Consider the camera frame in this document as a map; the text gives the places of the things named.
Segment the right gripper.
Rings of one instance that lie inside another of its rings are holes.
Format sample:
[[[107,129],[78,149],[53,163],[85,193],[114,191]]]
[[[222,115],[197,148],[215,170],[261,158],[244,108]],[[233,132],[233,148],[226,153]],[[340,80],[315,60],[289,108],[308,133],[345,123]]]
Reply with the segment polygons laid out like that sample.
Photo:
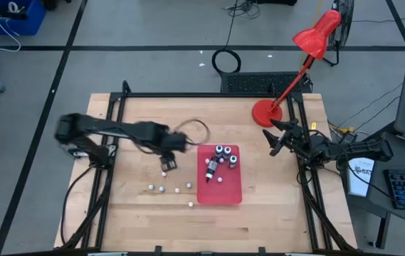
[[[296,153],[310,153],[310,140],[305,136],[304,129],[298,122],[298,120],[289,122],[281,122],[276,119],[270,120],[273,126],[284,132],[281,137],[277,137],[268,130],[263,130],[263,134],[271,148],[270,156],[276,156],[283,147]]]

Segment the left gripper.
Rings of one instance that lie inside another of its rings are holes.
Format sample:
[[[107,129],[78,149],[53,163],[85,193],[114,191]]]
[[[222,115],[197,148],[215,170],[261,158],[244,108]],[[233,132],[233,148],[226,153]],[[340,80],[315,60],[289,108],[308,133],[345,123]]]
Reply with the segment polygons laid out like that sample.
[[[172,132],[167,125],[159,125],[159,152],[161,154],[179,151],[186,152],[187,135],[183,132]],[[163,172],[172,171],[178,168],[173,156],[161,156],[161,169]]]

